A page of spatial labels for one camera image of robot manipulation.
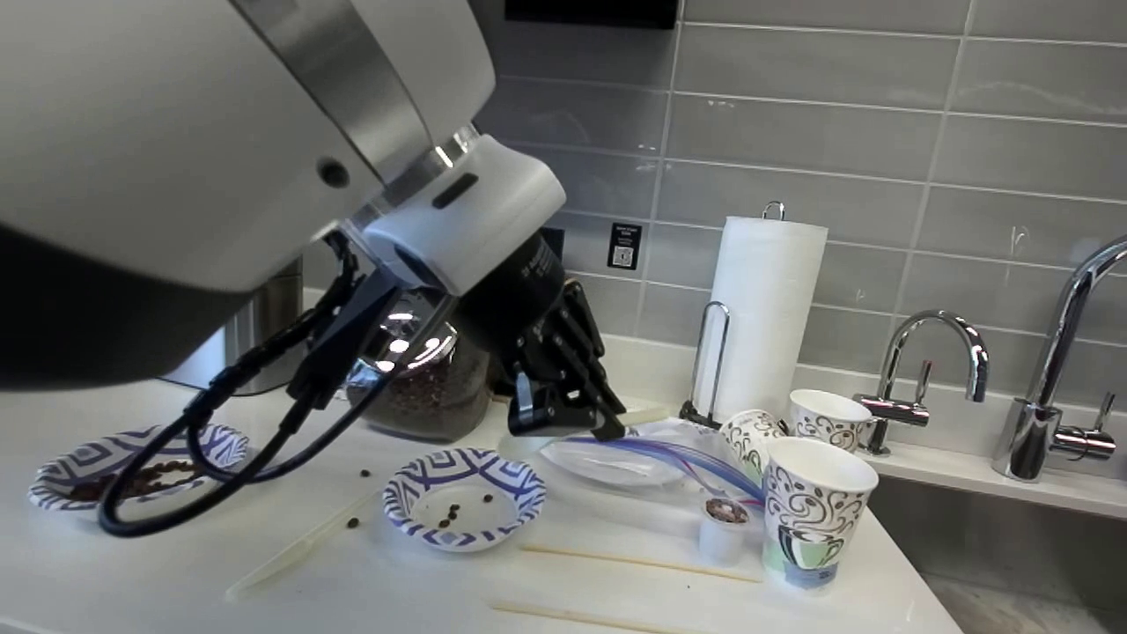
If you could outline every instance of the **faucet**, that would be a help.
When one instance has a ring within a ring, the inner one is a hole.
[[[1076,339],[1092,289],[1125,258],[1127,258],[1127,238],[1115,238],[1103,245],[1089,261],[1081,261],[1068,279],[1055,317],[1051,326],[1042,363],[1031,374],[1027,395],[1014,398],[1014,410],[1000,432],[998,459],[992,459],[998,472],[1014,479],[1034,479],[1051,451],[1063,451],[1073,459],[1103,459],[1103,462],[1114,459],[1115,441],[1103,431],[1103,418],[1114,410],[1114,395],[1094,415],[1094,425],[1059,431],[1059,410],[1054,407],[1054,391],[1068,363],[1072,342]]]
[[[966,360],[970,360],[966,398],[970,401],[981,401],[985,398],[988,356],[985,356],[985,342],[981,342],[979,327],[971,327],[966,317],[959,317],[951,312],[919,312],[919,314],[906,317],[896,327],[896,336],[887,342],[887,353],[885,353],[876,395],[856,395],[856,401],[865,407],[873,414],[873,418],[876,418],[873,437],[865,445],[873,454],[887,454],[887,445],[885,445],[887,418],[910,423],[910,425],[926,425],[930,423],[930,414],[921,407],[930,363],[921,363],[921,374],[919,374],[911,401],[890,398],[896,366],[900,360],[900,350],[926,322],[947,326],[966,342]]]

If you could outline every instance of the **patterned paper plate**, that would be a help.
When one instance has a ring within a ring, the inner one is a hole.
[[[96,511],[117,472],[158,432],[158,425],[148,431],[124,431],[91,445],[81,445],[76,451],[64,454],[54,467],[43,467],[34,472],[34,482],[27,490],[34,509],[44,511]],[[204,454],[232,470],[245,459],[245,437],[232,425],[206,425],[204,431]],[[187,441],[177,437],[165,451],[158,451],[148,470],[141,470],[136,487],[127,492],[135,503],[148,503],[181,490],[195,490],[206,482],[199,472],[195,472]]]
[[[428,550],[481,555],[534,521],[543,496],[530,470],[493,451],[451,447],[397,470],[383,490],[383,515]]]

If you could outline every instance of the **paper towel roll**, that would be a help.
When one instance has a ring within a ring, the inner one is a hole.
[[[722,312],[710,312],[694,377],[694,410],[701,415],[710,414],[722,423],[739,410],[782,414],[798,363],[823,238],[823,225],[725,219],[710,301],[728,314],[728,342],[722,353]]]

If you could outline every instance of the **gray tile wall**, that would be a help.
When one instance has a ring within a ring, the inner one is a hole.
[[[790,202],[832,229],[804,360],[873,374],[898,317],[947,306],[1021,391],[1059,282],[1127,234],[1125,0],[683,0],[676,32],[506,24],[481,132],[566,185],[566,266],[602,327],[694,342],[725,214]],[[640,272],[607,268],[640,224]],[[1127,282],[1108,282],[1063,395],[1127,387]],[[961,381],[955,339],[911,344]]]

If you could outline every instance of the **sink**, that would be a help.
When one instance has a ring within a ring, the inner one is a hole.
[[[870,509],[970,634],[1127,631],[1127,521],[906,479]]]

